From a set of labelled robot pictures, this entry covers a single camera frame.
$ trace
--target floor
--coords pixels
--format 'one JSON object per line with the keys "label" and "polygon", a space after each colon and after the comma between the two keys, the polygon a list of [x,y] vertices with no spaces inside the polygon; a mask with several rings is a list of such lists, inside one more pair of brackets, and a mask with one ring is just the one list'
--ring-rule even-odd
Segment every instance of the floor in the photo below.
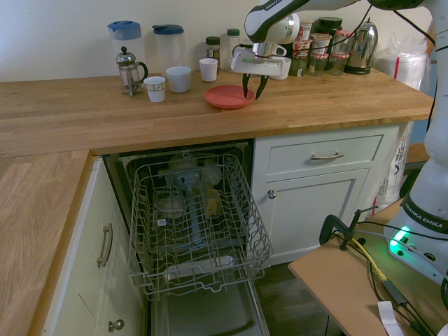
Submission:
{"label": "floor", "polygon": [[[271,336],[325,335],[328,315],[287,264],[268,268],[255,287]],[[327,336],[341,334],[330,319]]]}

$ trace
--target kitchen cabinet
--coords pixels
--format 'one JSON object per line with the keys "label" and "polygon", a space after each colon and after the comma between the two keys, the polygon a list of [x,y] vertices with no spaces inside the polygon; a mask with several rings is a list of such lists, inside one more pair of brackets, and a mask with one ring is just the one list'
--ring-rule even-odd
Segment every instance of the kitchen cabinet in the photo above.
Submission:
{"label": "kitchen cabinet", "polygon": [[325,217],[371,206],[406,123],[255,140],[252,193],[273,265],[319,245]]}
{"label": "kitchen cabinet", "polygon": [[127,271],[129,235],[102,160],[94,162],[42,335],[144,331],[144,299]]}

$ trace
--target stainless steel kettle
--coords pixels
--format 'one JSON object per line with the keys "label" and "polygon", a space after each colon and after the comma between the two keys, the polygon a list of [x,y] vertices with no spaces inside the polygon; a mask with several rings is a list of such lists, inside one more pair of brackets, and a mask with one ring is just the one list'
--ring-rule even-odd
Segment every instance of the stainless steel kettle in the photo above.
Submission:
{"label": "stainless steel kettle", "polygon": [[344,71],[348,74],[365,75],[372,68],[373,54],[377,49],[378,30],[370,18],[355,33],[355,41]]}

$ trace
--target coffee plunger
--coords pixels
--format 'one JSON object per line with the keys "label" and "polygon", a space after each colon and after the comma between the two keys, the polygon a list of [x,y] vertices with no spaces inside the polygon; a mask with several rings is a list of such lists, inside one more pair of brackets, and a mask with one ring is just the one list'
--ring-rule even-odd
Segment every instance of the coffee plunger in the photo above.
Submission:
{"label": "coffee plunger", "polygon": [[[121,53],[117,55],[116,62],[120,71],[122,93],[129,93],[133,97],[138,92],[143,92],[141,84],[148,77],[148,68],[143,62],[135,62],[135,56],[128,52],[126,47],[121,47]],[[143,78],[139,77],[138,66],[144,70]]]}

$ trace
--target dishwasher door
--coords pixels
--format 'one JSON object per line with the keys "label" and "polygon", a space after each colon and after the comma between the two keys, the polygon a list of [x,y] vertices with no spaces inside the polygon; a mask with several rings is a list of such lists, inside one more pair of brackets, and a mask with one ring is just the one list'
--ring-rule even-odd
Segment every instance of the dishwasher door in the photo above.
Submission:
{"label": "dishwasher door", "polygon": [[252,282],[152,302],[150,331],[157,336],[270,335]]}

